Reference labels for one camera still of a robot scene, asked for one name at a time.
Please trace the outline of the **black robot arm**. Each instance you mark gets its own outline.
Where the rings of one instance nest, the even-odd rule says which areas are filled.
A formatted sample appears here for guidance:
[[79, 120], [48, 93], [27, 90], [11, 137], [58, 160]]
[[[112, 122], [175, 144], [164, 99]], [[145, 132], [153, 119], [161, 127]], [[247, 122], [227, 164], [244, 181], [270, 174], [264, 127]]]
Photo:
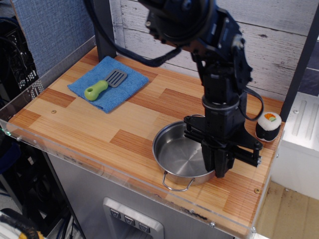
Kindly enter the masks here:
[[147, 27], [163, 44], [188, 51], [204, 88], [205, 115], [186, 116], [185, 136], [199, 142], [207, 171], [222, 178], [235, 159], [253, 166], [262, 149], [245, 129], [247, 87], [252, 68], [245, 57], [245, 39], [228, 11], [213, 0], [144, 0]]

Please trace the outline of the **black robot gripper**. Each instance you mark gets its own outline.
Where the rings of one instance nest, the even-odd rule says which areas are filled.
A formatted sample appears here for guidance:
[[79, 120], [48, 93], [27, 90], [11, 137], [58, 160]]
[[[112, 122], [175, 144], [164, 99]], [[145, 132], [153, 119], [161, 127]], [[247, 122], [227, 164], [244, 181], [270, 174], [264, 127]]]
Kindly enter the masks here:
[[201, 144], [206, 171], [215, 170], [216, 177], [223, 178], [235, 158], [259, 166], [263, 145], [245, 129], [246, 120], [256, 120], [246, 115], [247, 100], [219, 105], [204, 99], [203, 105], [204, 116], [186, 116], [184, 122], [185, 136]]

